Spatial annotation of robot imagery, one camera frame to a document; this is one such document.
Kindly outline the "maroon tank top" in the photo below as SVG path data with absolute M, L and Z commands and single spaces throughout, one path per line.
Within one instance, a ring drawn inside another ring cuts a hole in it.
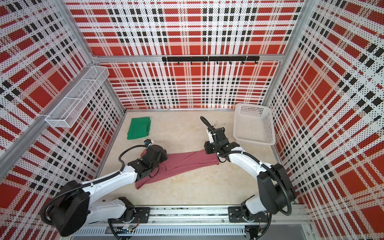
M 135 187 L 138 190 L 146 184 L 159 182 L 182 173 L 218 165 L 219 163 L 219 160 L 214 154 L 207 155 L 205 150 L 169 154 L 166 161 L 159 164 L 148 177 L 138 180 L 135 183 Z

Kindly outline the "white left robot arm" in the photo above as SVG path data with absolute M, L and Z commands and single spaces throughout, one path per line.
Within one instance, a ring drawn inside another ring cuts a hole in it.
M 145 154 L 127 164 L 122 157 L 134 148 L 123 151 L 118 157 L 121 167 L 116 172 L 82 183 L 66 183 L 60 192 L 42 207 L 41 220 L 54 226 L 62 237 L 68 237 L 84 225 L 99 221 L 106 220 L 109 225 L 113 220 L 125 223 L 140 221 L 140 214 L 126 197 L 105 202 L 100 199 L 123 186 L 150 177 L 152 172 L 168 159 L 167 151 L 159 145 L 149 143 L 141 147 L 145 149 Z

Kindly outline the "green tank top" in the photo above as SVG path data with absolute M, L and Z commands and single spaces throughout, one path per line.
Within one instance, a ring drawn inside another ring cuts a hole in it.
M 135 140 L 147 137 L 151 129 L 150 117 L 132 118 L 129 131 L 127 133 L 128 140 Z

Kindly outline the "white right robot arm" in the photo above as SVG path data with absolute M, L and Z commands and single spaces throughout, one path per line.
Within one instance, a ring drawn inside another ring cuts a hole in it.
M 207 128 L 209 140 L 205 142 L 206 153 L 215 154 L 245 170 L 258 183 L 258 195 L 253 195 L 241 203 L 241 215 L 246 221 L 253 221 L 262 213 L 274 215 L 292 214 L 292 202 L 296 192 L 285 168 L 281 164 L 271 165 L 258 160 L 246 152 L 239 144 L 229 142 L 223 128 Z

